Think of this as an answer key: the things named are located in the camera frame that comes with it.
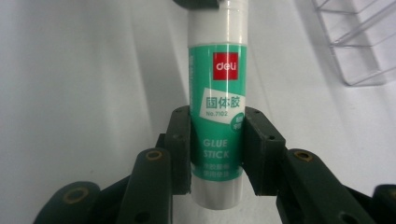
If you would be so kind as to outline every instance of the red logo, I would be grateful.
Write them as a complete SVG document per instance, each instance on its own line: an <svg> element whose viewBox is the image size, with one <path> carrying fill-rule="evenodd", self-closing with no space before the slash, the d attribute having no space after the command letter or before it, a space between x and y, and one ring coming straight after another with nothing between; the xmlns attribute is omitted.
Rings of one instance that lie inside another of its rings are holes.
<svg viewBox="0 0 396 224"><path fill-rule="evenodd" d="M213 79L214 80L238 79L237 52L213 53Z"/></svg>

